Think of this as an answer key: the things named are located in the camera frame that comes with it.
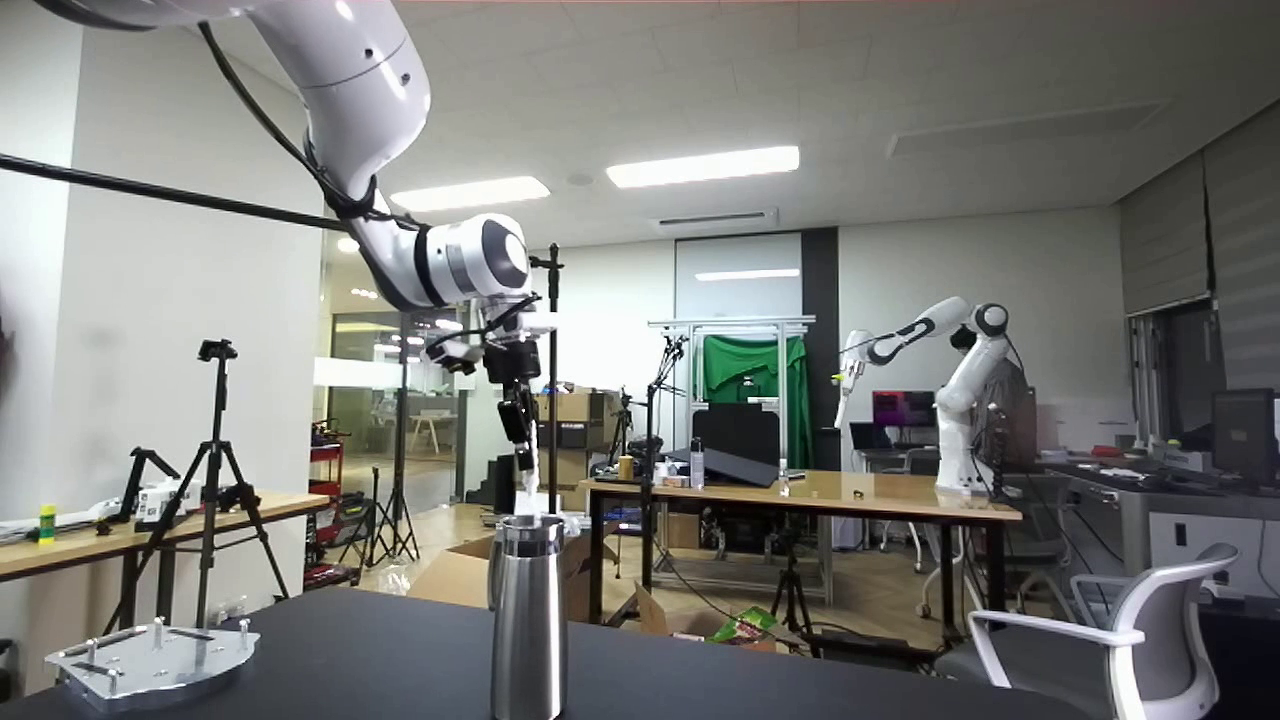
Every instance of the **table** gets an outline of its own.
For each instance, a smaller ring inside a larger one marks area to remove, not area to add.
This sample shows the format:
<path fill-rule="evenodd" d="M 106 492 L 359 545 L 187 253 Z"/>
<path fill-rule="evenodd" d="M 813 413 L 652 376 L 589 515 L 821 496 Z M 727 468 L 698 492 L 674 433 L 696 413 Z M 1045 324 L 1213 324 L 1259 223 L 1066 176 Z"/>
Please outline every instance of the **table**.
<path fill-rule="evenodd" d="M 602 504 L 636 499 L 639 485 L 584 485 L 593 499 L 593 620 L 601 623 L 601 556 L 602 556 Z M 652 489 L 652 499 L 679 504 L 727 504 L 727 508 L 766 508 L 766 511 L 813 511 L 813 515 L 881 515 L 881 519 L 914 519 L 940 522 L 940 588 L 944 588 L 944 646 L 957 630 L 957 595 L 953 595 L 953 522 L 983 528 L 988 538 L 988 602 L 1004 609 L 1004 522 L 1024 515 L 996 499 L 959 499 L 940 496 L 933 475 L 873 475 L 873 472 L 799 472 L 799 481 L 755 485 L 708 485 L 708 489 Z"/>
<path fill-rule="evenodd" d="M 272 492 L 262 492 L 261 515 L 262 515 L 262 522 L 277 522 L 277 519 L 321 511 L 322 504 L 328 504 L 322 496 L 272 496 Z M 215 530 L 236 530 L 246 522 L 253 519 L 238 508 L 215 515 Z M 163 545 L 154 549 L 154 560 L 159 560 L 154 615 L 173 615 L 177 549 L 184 538 L 199 538 L 199 530 L 204 530 L 204 519 L 195 511 L 195 515 L 179 519 L 163 535 Z M 136 582 L 136 565 L 140 565 L 140 553 L 146 549 L 146 535 L 153 530 L 136 530 L 133 522 L 112 522 L 106 535 L 96 535 L 96 528 L 77 528 L 77 530 L 59 530 L 56 545 L 0 545 L 0 582 L 120 556 L 120 593 L 123 593 L 120 620 L 133 623 L 133 609 L 136 609 L 133 582 Z"/>
<path fill-rule="evenodd" d="M 492 612 L 328 588 L 262 609 L 253 628 L 262 635 L 236 683 L 169 715 L 488 720 Z M 567 623 L 564 655 L 564 720 L 1079 720 L 1074 707 L 1029 691 L 593 623 Z M 50 688 L 3 715 L 70 720 L 77 703 Z"/>

